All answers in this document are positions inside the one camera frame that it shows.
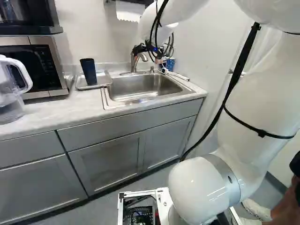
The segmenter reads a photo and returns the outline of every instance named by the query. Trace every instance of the blue cup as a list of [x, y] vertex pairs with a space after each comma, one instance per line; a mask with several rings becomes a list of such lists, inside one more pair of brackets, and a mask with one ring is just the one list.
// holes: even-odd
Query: blue cup
[[88, 85], [94, 85], [97, 83], [97, 76], [96, 76], [96, 68], [95, 68], [95, 61], [94, 59], [81, 59], [80, 64], [85, 76], [86, 83]]
[[167, 59], [167, 62], [166, 62], [166, 64], [165, 64], [165, 67], [166, 67], [169, 71], [173, 72], [174, 65], [175, 65], [175, 58], [169, 58], [169, 59]]
[[167, 59], [164, 63], [160, 64], [160, 67], [167, 68], [170, 72], [173, 72], [174, 70], [174, 65], [175, 65], [175, 58], [169, 58]]

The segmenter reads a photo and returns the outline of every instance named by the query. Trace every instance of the sneaker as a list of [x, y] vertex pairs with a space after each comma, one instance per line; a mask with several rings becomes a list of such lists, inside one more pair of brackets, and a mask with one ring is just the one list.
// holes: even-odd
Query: sneaker
[[263, 222], [272, 221], [271, 218], [271, 210], [267, 209], [263, 206], [260, 206], [256, 202], [252, 201], [251, 199], [246, 199], [242, 202], [242, 206], [253, 216], [256, 216]]
[[[251, 220], [251, 219], [245, 219], [240, 218], [241, 225], [262, 225], [262, 222], [260, 220]], [[234, 220], [232, 220], [233, 225], [239, 225]]]

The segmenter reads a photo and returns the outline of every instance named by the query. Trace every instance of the blue can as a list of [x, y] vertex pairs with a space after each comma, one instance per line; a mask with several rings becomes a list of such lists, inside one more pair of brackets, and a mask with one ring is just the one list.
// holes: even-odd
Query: blue can
[[169, 59], [167, 59], [167, 62], [166, 62], [165, 67], [166, 67], [169, 71], [173, 72], [174, 65], [175, 65], [175, 58], [169, 58]]

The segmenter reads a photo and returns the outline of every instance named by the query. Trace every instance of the paper towel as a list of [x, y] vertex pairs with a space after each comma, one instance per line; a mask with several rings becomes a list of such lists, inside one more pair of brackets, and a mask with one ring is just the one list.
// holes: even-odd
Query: paper towel
[[145, 11], [145, 5], [116, 0], [116, 10], [119, 20], [139, 22]]

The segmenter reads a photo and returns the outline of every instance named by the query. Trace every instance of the microwave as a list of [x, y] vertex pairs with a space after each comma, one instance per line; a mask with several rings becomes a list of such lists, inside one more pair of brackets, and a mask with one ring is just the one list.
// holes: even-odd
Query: microwave
[[[19, 60], [26, 67], [33, 87], [22, 95], [23, 99], [45, 98], [68, 95], [72, 77], [66, 78], [58, 53], [58, 46], [64, 52], [59, 35], [0, 37], [0, 54]], [[8, 68], [21, 88], [25, 84], [18, 69]]]
[[0, 1], [1, 35], [62, 33], [55, 0]]

